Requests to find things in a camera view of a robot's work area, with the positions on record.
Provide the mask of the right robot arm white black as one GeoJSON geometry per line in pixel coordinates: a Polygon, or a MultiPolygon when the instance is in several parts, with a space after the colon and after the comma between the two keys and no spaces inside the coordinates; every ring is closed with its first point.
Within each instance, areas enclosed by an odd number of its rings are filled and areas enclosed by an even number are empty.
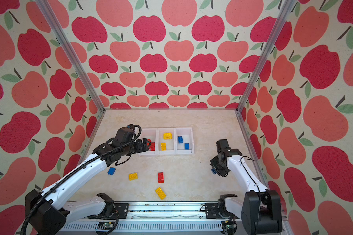
{"type": "Polygon", "coordinates": [[[218,154],[210,165],[219,176],[233,173],[242,189],[245,190],[243,202],[235,194],[221,195],[218,200],[218,215],[222,218],[238,217],[248,235],[280,233],[282,227],[281,198],[275,190],[268,189],[249,169],[239,149],[217,142],[218,154]]]}

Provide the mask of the yellow lego brick bottom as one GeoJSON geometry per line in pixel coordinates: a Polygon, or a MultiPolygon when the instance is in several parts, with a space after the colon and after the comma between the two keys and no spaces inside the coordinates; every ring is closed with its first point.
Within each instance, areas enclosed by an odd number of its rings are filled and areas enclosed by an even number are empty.
{"type": "Polygon", "coordinates": [[[158,195],[158,197],[161,200],[164,200],[166,198],[166,194],[164,193],[164,191],[162,190],[162,188],[157,188],[156,189],[156,194],[158,195]]]}

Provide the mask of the right aluminium corner post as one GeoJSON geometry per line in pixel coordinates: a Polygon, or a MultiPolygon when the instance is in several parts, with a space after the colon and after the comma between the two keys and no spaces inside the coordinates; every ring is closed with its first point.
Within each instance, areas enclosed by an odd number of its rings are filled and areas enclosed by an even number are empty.
{"type": "Polygon", "coordinates": [[[252,91],[254,85],[255,85],[255,82],[259,78],[259,75],[265,66],[265,63],[268,59],[268,56],[271,54],[272,49],[276,48],[276,46],[275,46],[276,40],[278,39],[278,37],[282,31],[282,28],[283,28],[286,20],[288,19],[294,4],[296,4],[297,1],[287,0],[287,1],[283,1],[283,3],[284,4],[281,6],[279,15],[276,18],[275,24],[270,32],[269,38],[266,41],[264,49],[262,50],[262,53],[261,53],[259,60],[257,62],[257,65],[255,66],[254,72],[250,76],[250,80],[249,80],[248,85],[245,89],[244,95],[241,97],[238,108],[235,111],[235,114],[237,116],[239,116],[241,114],[242,109],[244,108],[246,102],[248,101],[248,98],[251,94],[251,91],[252,91]]]}

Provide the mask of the left aluminium corner post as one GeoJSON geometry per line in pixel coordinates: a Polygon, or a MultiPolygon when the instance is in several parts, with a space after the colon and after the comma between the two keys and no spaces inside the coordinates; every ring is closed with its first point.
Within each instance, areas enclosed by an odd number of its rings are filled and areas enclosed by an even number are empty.
{"type": "Polygon", "coordinates": [[[51,27],[53,33],[55,34],[56,39],[59,40],[66,56],[68,57],[69,61],[71,62],[75,72],[79,75],[81,82],[83,83],[84,87],[87,89],[87,92],[91,99],[93,100],[94,104],[96,105],[98,112],[100,114],[104,114],[106,109],[103,106],[99,95],[97,94],[89,76],[87,75],[86,71],[84,70],[77,53],[75,52],[73,46],[69,42],[67,36],[65,35],[61,24],[59,23],[56,15],[54,14],[51,5],[48,1],[35,1],[40,8],[43,16],[45,17],[46,21],[48,22],[49,26],[51,27]]]}

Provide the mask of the red lego brick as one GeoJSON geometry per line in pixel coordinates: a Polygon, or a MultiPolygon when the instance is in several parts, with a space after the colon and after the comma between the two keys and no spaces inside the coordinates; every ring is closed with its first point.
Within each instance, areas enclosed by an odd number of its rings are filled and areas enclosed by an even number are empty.
{"type": "Polygon", "coordinates": [[[155,150],[156,150],[156,144],[152,142],[150,146],[150,151],[155,151],[155,150]]]}
{"type": "Polygon", "coordinates": [[[157,177],[158,177],[158,183],[159,184],[164,183],[164,174],[163,174],[163,172],[159,172],[157,174],[157,177]]]}

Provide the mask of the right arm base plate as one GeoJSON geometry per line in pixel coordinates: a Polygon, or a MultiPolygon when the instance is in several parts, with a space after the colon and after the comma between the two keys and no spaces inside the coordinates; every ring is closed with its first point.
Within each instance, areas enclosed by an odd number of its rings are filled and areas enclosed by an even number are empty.
{"type": "Polygon", "coordinates": [[[237,219],[233,213],[225,212],[218,203],[205,203],[201,211],[205,212],[207,219],[237,219]]]}

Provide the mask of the yellow ring lego piece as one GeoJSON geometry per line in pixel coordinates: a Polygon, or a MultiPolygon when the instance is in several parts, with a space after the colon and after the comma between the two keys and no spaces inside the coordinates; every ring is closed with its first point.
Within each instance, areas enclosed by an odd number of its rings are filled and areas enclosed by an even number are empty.
{"type": "Polygon", "coordinates": [[[171,140],[173,138],[173,134],[171,132],[163,133],[162,136],[164,140],[171,140]]]}

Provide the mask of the aluminium front rail frame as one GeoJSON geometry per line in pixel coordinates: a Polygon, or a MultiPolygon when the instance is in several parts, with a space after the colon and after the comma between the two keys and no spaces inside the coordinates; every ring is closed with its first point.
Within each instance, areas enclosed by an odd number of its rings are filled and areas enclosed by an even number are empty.
{"type": "Polygon", "coordinates": [[[237,219],[207,219],[205,203],[217,201],[119,201],[128,203],[126,219],[83,218],[65,225],[61,235],[244,235],[237,219]]]}

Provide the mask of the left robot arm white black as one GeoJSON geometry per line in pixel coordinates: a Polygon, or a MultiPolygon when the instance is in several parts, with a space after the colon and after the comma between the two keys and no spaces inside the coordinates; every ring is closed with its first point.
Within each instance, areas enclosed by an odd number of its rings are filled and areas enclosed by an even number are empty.
{"type": "Polygon", "coordinates": [[[108,230],[111,233],[119,223],[119,212],[111,197],[99,193],[86,201],[69,204],[68,200],[90,179],[122,156],[146,152],[151,144],[146,138],[130,141],[110,139],[95,148],[84,162],[54,184],[39,192],[33,190],[28,193],[25,197],[26,217],[20,233],[26,234],[28,225],[31,225],[40,235],[55,235],[64,225],[85,217],[113,222],[108,230]]]}

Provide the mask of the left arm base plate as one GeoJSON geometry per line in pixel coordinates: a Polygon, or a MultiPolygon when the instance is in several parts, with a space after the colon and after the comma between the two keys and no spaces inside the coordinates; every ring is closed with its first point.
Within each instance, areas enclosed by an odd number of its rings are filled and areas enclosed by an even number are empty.
{"type": "Polygon", "coordinates": [[[94,219],[126,219],[128,203],[107,203],[101,213],[91,215],[88,218],[94,219]]]}

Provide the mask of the white three-compartment bin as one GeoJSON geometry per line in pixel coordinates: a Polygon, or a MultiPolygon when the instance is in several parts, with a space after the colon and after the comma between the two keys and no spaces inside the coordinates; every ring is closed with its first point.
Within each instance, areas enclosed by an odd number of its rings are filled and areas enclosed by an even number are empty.
{"type": "Polygon", "coordinates": [[[140,153],[140,156],[158,156],[158,155],[191,155],[195,151],[195,143],[193,138],[192,127],[168,127],[168,128],[144,128],[140,139],[146,138],[156,144],[156,150],[140,153]],[[164,140],[163,133],[171,132],[173,138],[171,140],[164,140]],[[183,137],[183,144],[179,144],[177,137],[183,137]],[[166,144],[166,151],[161,151],[160,144],[166,144]],[[190,149],[185,150],[184,144],[189,143],[190,149]]]}

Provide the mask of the yellow lego brick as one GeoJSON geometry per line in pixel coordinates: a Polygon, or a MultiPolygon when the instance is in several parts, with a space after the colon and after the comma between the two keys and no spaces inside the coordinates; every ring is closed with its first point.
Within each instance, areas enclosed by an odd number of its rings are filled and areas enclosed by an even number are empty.
{"type": "Polygon", "coordinates": [[[138,179],[138,173],[135,172],[135,173],[129,174],[129,175],[128,175],[128,179],[129,179],[130,181],[138,179]]]}
{"type": "Polygon", "coordinates": [[[164,200],[166,198],[166,194],[164,193],[164,191],[162,190],[162,188],[157,188],[156,189],[156,194],[158,195],[158,197],[161,200],[164,200]]]}
{"type": "Polygon", "coordinates": [[[160,148],[161,148],[161,151],[166,151],[167,150],[165,143],[161,143],[160,144],[160,148]]]}

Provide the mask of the aluminium corner post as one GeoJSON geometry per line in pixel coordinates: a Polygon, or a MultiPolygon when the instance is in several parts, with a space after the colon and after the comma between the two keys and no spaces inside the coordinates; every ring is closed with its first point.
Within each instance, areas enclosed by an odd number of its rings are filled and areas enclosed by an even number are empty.
{"type": "Polygon", "coordinates": [[[106,109],[103,106],[99,95],[97,94],[89,76],[87,75],[86,71],[84,70],[77,53],[75,52],[73,46],[69,42],[67,36],[65,35],[61,24],[59,23],[56,15],[54,14],[51,5],[48,1],[35,1],[40,8],[43,16],[45,17],[46,21],[48,22],[49,26],[51,27],[53,33],[55,34],[56,39],[59,40],[66,56],[68,57],[69,61],[71,62],[75,72],[79,75],[81,82],[83,83],[84,87],[87,89],[87,92],[91,99],[93,100],[94,104],[96,105],[98,112],[100,114],[104,114],[106,109]]]}
{"type": "Polygon", "coordinates": [[[283,1],[283,3],[284,4],[281,6],[279,15],[276,18],[275,24],[270,32],[269,38],[266,41],[264,49],[262,50],[262,53],[261,53],[259,60],[257,62],[257,65],[255,66],[254,72],[250,76],[250,80],[249,80],[248,85],[245,89],[244,95],[241,97],[238,108],[235,111],[235,114],[237,116],[239,116],[241,114],[242,109],[244,108],[246,102],[248,101],[248,98],[251,94],[251,91],[252,91],[254,85],[255,85],[255,82],[259,78],[259,75],[265,66],[265,63],[268,59],[268,56],[271,54],[272,49],[276,48],[276,46],[275,46],[276,40],[278,39],[278,37],[282,31],[282,28],[283,28],[286,20],[288,19],[294,4],[296,4],[297,1],[287,0],[287,1],[283,1]]]}

